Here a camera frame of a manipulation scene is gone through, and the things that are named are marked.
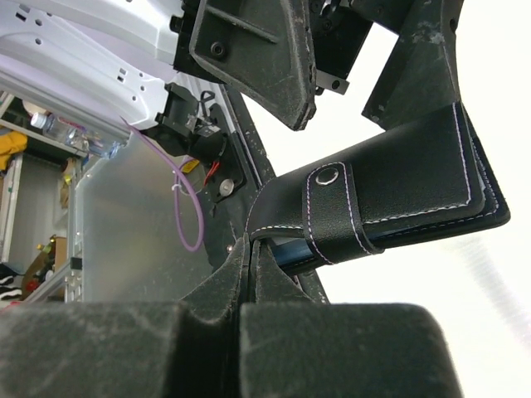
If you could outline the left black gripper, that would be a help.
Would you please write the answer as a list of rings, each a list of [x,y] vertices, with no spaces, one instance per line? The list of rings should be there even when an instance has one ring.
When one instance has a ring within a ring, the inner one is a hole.
[[[462,1],[201,1],[189,51],[208,73],[298,131],[316,110],[316,68],[318,95],[344,95],[378,24],[398,39],[362,115],[389,130],[461,101],[455,42],[462,7]]]

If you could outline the black leather card holder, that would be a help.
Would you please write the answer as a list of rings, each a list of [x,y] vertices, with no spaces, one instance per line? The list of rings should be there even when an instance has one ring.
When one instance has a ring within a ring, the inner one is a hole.
[[[460,102],[268,181],[251,240],[287,239],[292,274],[506,224],[510,210]]]

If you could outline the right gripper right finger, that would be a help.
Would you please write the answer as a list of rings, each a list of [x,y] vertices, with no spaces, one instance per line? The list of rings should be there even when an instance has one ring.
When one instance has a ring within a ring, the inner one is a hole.
[[[409,303],[317,303],[255,244],[241,306],[244,397],[459,397],[441,328]]]

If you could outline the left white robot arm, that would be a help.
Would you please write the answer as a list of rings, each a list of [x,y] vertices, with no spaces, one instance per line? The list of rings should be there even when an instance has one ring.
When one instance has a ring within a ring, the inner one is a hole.
[[[196,103],[85,34],[228,85],[292,130],[319,90],[343,93],[373,25],[397,35],[363,115],[383,129],[458,102],[460,1],[4,1],[1,53],[82,90],[175,153],[197,154]]]

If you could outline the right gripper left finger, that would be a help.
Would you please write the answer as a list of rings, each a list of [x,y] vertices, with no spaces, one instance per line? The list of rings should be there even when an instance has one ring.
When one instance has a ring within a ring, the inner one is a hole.
[[[237,397],[247,236],[177,302],[23,303],[1,315],[4,397]]]

